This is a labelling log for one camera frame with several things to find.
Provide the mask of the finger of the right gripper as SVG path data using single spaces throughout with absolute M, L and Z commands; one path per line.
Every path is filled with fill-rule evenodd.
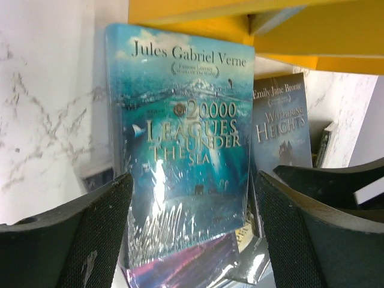
M 279 165 L 274 169 L 290 188 L 324 204 L 342 209 L 383 209 L 383 185 L 380 194 L 357 204 L 354 193 L 383 177 L 383 158 L 353 167 L 306 168 Z

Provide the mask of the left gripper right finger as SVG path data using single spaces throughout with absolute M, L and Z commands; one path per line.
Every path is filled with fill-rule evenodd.
M 265 172 L 256 196 L 277 287 L 382 287 L 383 209 L 342 209 Z

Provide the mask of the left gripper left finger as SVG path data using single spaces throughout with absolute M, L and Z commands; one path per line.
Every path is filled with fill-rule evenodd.
M 1 287 L 111 287 L 133 178 L 1 225 Z

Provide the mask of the black Moon and Sixpence book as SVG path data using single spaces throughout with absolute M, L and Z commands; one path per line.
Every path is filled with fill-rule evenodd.
M 272 271 L 266 238 L 257 237 L 255 230 L 254 217 L 248 209 L 245 226 L 235 231 L 238 265 L 226 274 L 226 279 L 256 285 Z

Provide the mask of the dark Wuthering Heights book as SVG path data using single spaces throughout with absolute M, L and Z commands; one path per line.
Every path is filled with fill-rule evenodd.
M 311 167 L 304 74 L 254 81 L 250 169 L 274 175 L 279 165 Z

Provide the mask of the blue 20000 Leagues book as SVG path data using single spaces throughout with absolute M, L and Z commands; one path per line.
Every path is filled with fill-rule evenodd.
M 134 181 L 128 266 L 242 227 L 254 49 L 123 23 L 105 38 L 114 170 Z

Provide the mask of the light blue cat book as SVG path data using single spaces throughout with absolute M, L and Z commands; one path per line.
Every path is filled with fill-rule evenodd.
M 301 5 L 252 14 L 249 18 L 250 35 L 265 35 L 306 9 L 306 7 L 306 5 Z

